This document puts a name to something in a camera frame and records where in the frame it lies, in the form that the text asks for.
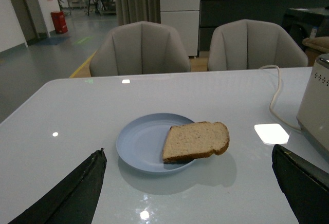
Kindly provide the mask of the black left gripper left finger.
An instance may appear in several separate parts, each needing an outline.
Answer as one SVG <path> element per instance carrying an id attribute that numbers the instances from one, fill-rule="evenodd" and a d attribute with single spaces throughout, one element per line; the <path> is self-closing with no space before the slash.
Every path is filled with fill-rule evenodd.
<path id="1" fill-rule="evenodd" d="M 107 158 L 95 151 L 10 223 L 92 223 Z"/>

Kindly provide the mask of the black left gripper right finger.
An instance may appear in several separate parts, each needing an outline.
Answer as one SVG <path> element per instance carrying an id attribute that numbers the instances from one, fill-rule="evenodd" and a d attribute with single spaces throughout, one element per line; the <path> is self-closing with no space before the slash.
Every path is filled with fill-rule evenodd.
<path id="1" fill-rule="evenodd" d="M 276 144 L 272 169 L 298 223 L 328 223 L 328 173 Z"/>

